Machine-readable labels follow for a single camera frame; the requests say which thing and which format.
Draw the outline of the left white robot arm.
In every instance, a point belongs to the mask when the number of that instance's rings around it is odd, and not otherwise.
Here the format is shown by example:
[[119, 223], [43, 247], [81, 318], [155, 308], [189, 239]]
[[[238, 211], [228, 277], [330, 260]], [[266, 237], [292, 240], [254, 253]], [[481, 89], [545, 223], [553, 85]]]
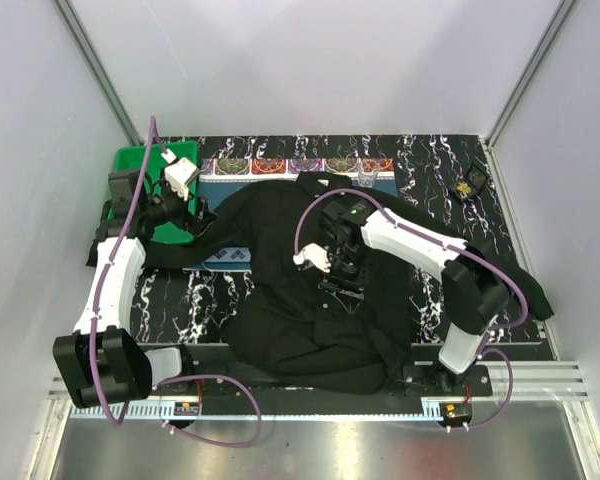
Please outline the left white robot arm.
[[213, 217], [196, 192], [198, 177], [195, 167], [166, 167], [153, 192], [137, 169], [109, 175], [110, 198], [88, 259], [95, 268], [89, 296], [72, 333], [56, 338], [52, 348], [76, 407], [144, 400], [160, 383], [176, 396], [194, 388], [196, 372], [186, 365], [183, 348], [145, 352], [130, 335], [129, 323], [155, 230], [171, 223], [195, 235]]

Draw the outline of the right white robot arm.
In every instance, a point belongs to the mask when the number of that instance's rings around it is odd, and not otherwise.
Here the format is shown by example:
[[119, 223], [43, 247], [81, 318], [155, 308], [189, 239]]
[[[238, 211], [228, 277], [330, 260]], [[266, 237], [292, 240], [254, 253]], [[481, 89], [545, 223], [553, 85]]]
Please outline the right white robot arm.
[[437, 280], [449, 328], [437, 356], [434, 384], [456, 396], [470, 383], [488, 330], [511, 300], [510, 277], [493, 262], [487, 243], [470, 243], [421, 226], [369, 195], [344, 191], [320, 212], [319, 227], [333, 246], [297, 239], [293, 261], [323, 274], [321, 288], [367, 298], [374, 281], [367, 257], [381, 252], [398, 266], [411, 265]]

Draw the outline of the gold brooch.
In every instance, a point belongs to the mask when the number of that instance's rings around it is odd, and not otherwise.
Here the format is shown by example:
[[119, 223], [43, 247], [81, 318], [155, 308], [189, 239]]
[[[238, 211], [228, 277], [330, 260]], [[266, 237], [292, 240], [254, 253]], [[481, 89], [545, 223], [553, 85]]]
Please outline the gold brooch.
[[468, 198], [472, 194], [472, 187], [466, 182], [459, 182], [456, 191], [462, 198]]

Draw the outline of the black button shirt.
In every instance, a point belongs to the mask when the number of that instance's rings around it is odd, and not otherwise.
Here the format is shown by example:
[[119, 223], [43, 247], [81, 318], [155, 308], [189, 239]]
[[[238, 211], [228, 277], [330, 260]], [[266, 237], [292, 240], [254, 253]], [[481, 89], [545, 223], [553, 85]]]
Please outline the black button shirt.
[[319, 220], [336, 189], [347, 201], [362, 195], [348, 177], [326, 172], [250, 183], [219, 204], [215, 220], [193, 242], [149, 243], [145, 264], [180, 269], [226, 247], [247, 248], [252, 291], [220, 327], [234, 354], [287, 384], [374, 394], [407, 361], [415, 339], [413, 268], [368, 252], [364, 296], [355, 300], [322, 290], [317, 269], [293, 263], [296, 245], [332, 245]]

